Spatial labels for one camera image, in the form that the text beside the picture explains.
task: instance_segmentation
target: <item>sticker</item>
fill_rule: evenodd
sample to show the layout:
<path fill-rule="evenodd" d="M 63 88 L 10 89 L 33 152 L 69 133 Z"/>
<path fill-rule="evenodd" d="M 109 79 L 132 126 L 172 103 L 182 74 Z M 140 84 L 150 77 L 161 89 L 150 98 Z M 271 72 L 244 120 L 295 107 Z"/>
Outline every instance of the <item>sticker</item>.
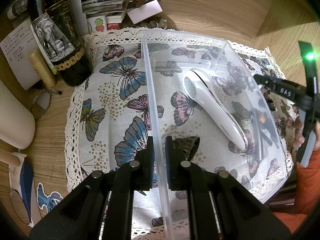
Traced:
<path fill-rule="evenodd" d="M 87 19 L 89 34 L 92 32 L 106 32 L 107 23 L 104 16 L 97 16 Z"/>
<path fill-rule="evenodd" d="M 43 184 L 39 182 L 37 187 L 37 202 L 41 210 L 46 207 L 47 213 L 50 212 L 62 199 L 63 197 L 57 191 L 53 191 L 50 195 L 46 195 L 44 193 Z"/>

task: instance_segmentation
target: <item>pink paper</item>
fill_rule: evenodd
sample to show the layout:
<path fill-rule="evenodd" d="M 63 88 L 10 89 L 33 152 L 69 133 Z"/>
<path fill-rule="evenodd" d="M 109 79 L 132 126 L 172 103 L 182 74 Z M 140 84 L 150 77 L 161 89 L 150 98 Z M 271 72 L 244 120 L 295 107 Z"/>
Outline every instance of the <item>pink paper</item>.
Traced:
<path fill-rule="evenodd" d="M 133 24 L 136 24 L 160 12 L 162 12 L 162 9 L 159 2 L 158 0 L 154 0 L 142 5 L 140 8 L 128 10 L 127 15 L 130 17 Z"/>

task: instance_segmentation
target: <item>plastic storage bin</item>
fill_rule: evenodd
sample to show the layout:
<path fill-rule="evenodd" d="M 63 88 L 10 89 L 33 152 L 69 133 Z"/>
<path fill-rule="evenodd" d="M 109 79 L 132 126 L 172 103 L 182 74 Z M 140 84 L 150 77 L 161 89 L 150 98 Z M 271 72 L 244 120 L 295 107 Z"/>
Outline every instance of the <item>plastic storage bin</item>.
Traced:
<path fill-rule="evenodd" d="M 259 87 L 230 44 L 204 35 L 151 29 L 142 31 L 141 46 L 167 237 L 184 238 L 176 234 L 175 222 L 188 217 L 186 194 L 167 186 L 164 139 L 168 135 L 173 139 L 199 136 L 192 162 L 210 172 L 227 170 L 262 203 L 275 194 L 286 180 L 284 151 Z M 247 150 L 239 150 L 187 96 L 182 77 L 192 68 L 212 77 L 215 93 L 246 134 Z M 159 109 L 164 109 L 161 119 Z"/>

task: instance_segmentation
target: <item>green led light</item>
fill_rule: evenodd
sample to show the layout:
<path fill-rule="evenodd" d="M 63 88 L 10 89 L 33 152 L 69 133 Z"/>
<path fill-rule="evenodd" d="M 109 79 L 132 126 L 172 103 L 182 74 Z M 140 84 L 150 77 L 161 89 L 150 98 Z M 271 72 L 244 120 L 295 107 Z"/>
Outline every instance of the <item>green led light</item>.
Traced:
<path fill-rule="evenodd" d="M 313 60 L 315 58 L 315 55 L 313 53 L 308 53 L 307 54 L 307 59 L 308 60 Z"/>

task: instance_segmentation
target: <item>gold coin decoration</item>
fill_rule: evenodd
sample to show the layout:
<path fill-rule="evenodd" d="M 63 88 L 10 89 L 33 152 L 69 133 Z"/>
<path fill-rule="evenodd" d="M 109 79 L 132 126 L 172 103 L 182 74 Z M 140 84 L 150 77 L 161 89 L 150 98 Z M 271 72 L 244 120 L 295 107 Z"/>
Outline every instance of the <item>gold coin decoration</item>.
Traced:
<path fill-rule="evenodd" d="M 74 56 L 66 60 L 64 63 L 61 63 L 59 65 L 54 65 L 54 68 L 58 71 L 65 70 L 66 68 L 69 68 L 72 65 L 74 65 L 78 60 L 81 59 L 83 55 L 84 55 L 84 48 L 81 48 Z"/>

